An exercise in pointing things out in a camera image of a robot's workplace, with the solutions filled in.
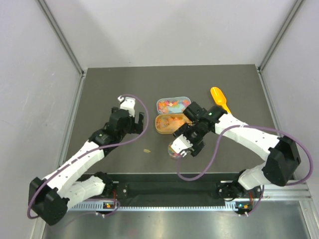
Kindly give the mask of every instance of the yellow scoop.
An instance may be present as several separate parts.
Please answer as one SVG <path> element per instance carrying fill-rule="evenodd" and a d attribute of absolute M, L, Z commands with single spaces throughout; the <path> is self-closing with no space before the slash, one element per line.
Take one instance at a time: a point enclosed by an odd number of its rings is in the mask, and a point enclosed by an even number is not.
<path fill-rule="evenodd" d="M 226 110 L 228 113 L 231 114 L 229 108 L 226 105 L 227 100 L 226 100 L 226 97 L 224 96 L 223 92 L 218 87 L 213 87 L 210 89 L 210 93 L 213 96 L 215 103 L 218 106 L 222 106 L 224 108 L 224 110 Z"/>

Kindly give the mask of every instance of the tan container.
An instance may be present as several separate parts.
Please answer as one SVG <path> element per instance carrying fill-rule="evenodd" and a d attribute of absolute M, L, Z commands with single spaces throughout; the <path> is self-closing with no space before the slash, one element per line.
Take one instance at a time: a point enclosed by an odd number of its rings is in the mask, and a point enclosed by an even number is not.
<path fill-rule="evenodd" d="M 191 121 L 184 114 L 163 114 L 155 119 L 155 128 L 160 134 L 172 134 L 184 123 Z"/>

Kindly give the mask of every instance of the gray floor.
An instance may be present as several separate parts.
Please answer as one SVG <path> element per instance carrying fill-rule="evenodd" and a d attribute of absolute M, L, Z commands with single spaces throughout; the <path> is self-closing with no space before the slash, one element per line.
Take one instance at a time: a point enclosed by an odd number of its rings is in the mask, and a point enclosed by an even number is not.
<path fill-rule="evenodd" d="M 210 88 L 219 87 L 227 97 L 233 115 L 248 124 L 273 127 L 266 98 L 254 65 L 231 66 L 161 66 L 130 68 L 96 68 L 87 72 L 68 158 L 83 145 L 92 132 L 109 119 L 111 107 L 117 106 L 121 94 L 141 98 L 150 112 L 150 127 L 137 142 L 119 147 L 107 158 L 89 169 L 121 173 L 175 172 L 173 159 L 167 153 L 172 135 L 156 132 L 157 100 L 165 97 L 187 96 L 206 109 L 214 101 Z M 183 172 L 200 172 L 211 159 L 217 136 L 205 137 L 206 147 L 196 157 L 188 156 Z M 246 148 L 224 138 L 210 172 L 239 172 L 259 164 L 261 159 Z"/>
<path fill-rule="evenodd" d="M 250 217 L 233 212 L 68 213 L 43 239 L 310 239 L 298 202 L 263 202 Z"/>

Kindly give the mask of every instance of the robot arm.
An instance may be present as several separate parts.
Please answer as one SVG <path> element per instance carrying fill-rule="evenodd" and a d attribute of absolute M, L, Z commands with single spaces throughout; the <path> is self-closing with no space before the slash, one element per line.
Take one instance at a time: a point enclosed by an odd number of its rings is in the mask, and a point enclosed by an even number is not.
<path fill-rule="evenodd" d="M 184 124 L 173 134 L 176 139 L 171 147 L 176 153 L 186 156 L 190 152 L 192 156 L 196 156 L 203 149 L 203 137 L 208 132 L 221 134 L 230 126 L 240 125 L 226 131 L 224 136 L 247 147 L 264 160 L 261 165 L 240 172 L 232 183 L 232 190 L 237 195 L 265 184 L 285 186 L 300 164 L 293 140 L 246 128 L 247 124 L 221 107 L 213 106 L 207 111 L 193 102 L 185 109 L 184 114 L 192 121 L 192 125 Z"/>
<path fill-rule="evenodd" d="M 101 194 L 106 197 L 111 195 L 113 182 L 105 173 L 96 173 L 83 182 L 76 180 L 116 146 L 94 149 L 120 143 L 127 133 L 142 133 L 144 114 L 140 113 L 139 122 L 135 123 L 135 99 L 119 97 L 118 100 L 121 103 L 120 108 L 112 108 L 109 122 L 94 132 L 75 155 L 43 179 L 35 178 L 31 181 L 29 202 L 37 189 L 52 175 L 57 174 L 44 186 L 32 205 L 32 209 L 49 225 L 56 224 L 68 209 L 88 198 Z"/>

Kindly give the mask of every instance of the shiny metallic surface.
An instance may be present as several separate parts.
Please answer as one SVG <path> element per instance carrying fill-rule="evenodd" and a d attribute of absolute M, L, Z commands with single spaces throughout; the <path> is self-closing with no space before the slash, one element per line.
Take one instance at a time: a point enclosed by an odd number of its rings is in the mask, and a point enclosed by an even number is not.
<path fill-rule="evenodd" d="M 299 202 L 262 202 L 248 218 L 232 212 L 68 213 L 42 239 L 310 239 Z"/>

